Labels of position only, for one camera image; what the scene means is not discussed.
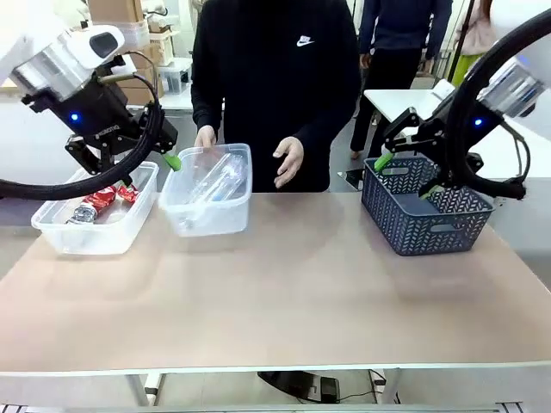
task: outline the nike logo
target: nike logo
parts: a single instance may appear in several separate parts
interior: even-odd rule
[[[314,43],[312,39],[310,39],[308,36],[301,36],[299,41],[296,42],[296,46],[303,47],[308,46]]]

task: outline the hand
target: hand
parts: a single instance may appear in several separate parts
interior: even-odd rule
[[[209,125],[205,125],[197,133],[195,139],[196,148],[212,148],[216,144],[216,132],[214,128]]]
[[[360,55],[360,67],[362,69],[368,69],[371,65],[371,55],[369,53]]]
[[[277,178],[274,180],[276,188],[291,181],[302,166],[304,160],[304,146],[295,137],[291,136],[282,140],[274,152],[274,157],[280,158],[287,153],[282,166],[277,170]]]
[[[431,73],[433,67],[434,67],[434,59],[425,60],[423,63],[423,72]]]

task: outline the blue plastic basket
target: blue plastic basket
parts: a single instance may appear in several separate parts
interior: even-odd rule
[[[425,157],[395,158],[375,172],[376,159],[365,161],[362,203],[387,241],[401,256],[469,251],[493,212],[470,188],[418,197],[438,169]]]

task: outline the black cable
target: black cable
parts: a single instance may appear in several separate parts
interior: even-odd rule
[[[350,394],[349,396],[346,396],[344,398],[337,399],[337,403],[341,403],[343,400],[346,400],[347,398],[359,398],[360,396],[366,396],[368,394],[382,394],[382,391],[366,391],[365,393],[358,393],[358,394]],[[300,398],[296,398],[300,404],[306,404],[304,401]],[[320,404],[320,402],[314,402],[313,400],[307,400],[308,402],[312,402],[314,404]]]
[[[366,391],[365,393],[359,393],[359,394],[350,394],[349,396],[346,396],[345,398],[340,398],[338,400],[339,403],[341,403],[343,400],[346,400],[347,398],[359,398],[360,396],[365,396],[367,394],[382,394],[382,391]]]
[[[383,377],[383,375],[380,374],[379,372],[377,372],[377,371],[375,371],[375,370],[373,370],[373,369],[371,369],[371,368],[369,369],[369,371],[370,371],[371,373],[375,373],[377,376],[379,376],[379,378],[380,378],[381,380],[383,380],[383,381],[385,381],[385,382],[387,381],[387,379],[385,379],[385,378]]]
[[[519,200],[526,195],[526,189],[522,184],[490,181],[477,176],[468,167],[465,158],[468,151],[465,145],[465,137],[468,135],[467,122],[472,117],[479,92],[488,85],[492,75],[511,57],[550,33],[551,9],[548,9],[500,40],[479,60],[455,92],[446,125],[446,160],[458,180],[475,191],[491,197],[503,196]]]
[[[93,176],[78,182],[62,185],[28,185],[0,180],[0,197],[21,198],[25,200],[69,200],[101,191],[116,184],[123,177],[138,168],[153,151],[157,136],[160,134],[163,112],[158,96],[153,93],[152,84],[140,75],[134,77],[141,80],[153,94],[153,104],[145,125],[145,130],[134,149],[113,168],[98,176]]]
[[[530,168],[532,166],[532,152],[530,151],[530,148],[528,147],[528,144],[526,143],[526,139],[524,139],[524,136],[518,133],[515,128],[513,128],[511,125],[509,125],[507,122],[503,122],[501,125],[508,133],[510,133],[513,136],[513,139],[515,140],[515,146],[517,149],[517,157],[518,157],[518,163],[520,166],[520,173],[519,176],[521,178],[521,181],[526,181],[526,178],[528,177],[528,173],[530,171]],[[518,142],[523,144],[523,148],[526,151],[526,167],[523,169],[523,161],[520,156],[520,150],[518,148]]]
[[[137,56],[141,56],[142,58],[144,58],[145,60],[147,60],[147,62],[153,66],[153,88],[155,89],[155,95],[158,95],[158,73],[157,73],[157,66],[155,65],[155,63],[153,63],[153,61],[151,59],[149,59],[144,53],[142,52],[138,52],[138,51],[135,51],[135,50],[131,50],[130,52],[127,52],[127,54],[135,54]]]
[[[158,11],[148,11],[147,12],[148,15],[161,15],[162,17],[166,17],[167,15],[169,15],[169,10],[165,7],[164,8],[164,14],[163,13],[159,13]]]
[[[513,142],[515,143],[515,151],[517,152],[518,175],[522,176],[522,174],[523,174],[523,157],[520,155],[520,146],[518,145],[518,140],[515,137],[513,137]]]

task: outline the clear plastic container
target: clear plastic container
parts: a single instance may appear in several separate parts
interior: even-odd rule
[[[143,162],[130,176],[140,191],[134,205],[117,199],[92,225],[66,224],[82,198],[48,201],[32,217],[32,226],[42,231],[60,254],[109,256],[124,254],[132,246],[155,203],[158,166]],[[79,170],[67,182],[90,177]]]
[[[124,49],[141,49],[150,43],[149,26],[143,20],[136,23],[123,22],[94,22],[94,25],[115,26],[124,36]]]
[[[195,189],[227,154],[243,157],[246,178],[227,200],[190,203]],[[180,237],[233,234],[249,224],[252,193],[251,148],[245,144],[190,148],[180,152],[182,168],[171,171],[158,200],[174,232]]]
[[[188,83],[183,82],[183,75],[188,73],[189,82],[191,62],[192,59],[174,58],[174,61],[170,65],[158,67],[158,71],[163,79],[164,93],[166,95],[180,95],[186,90]]]

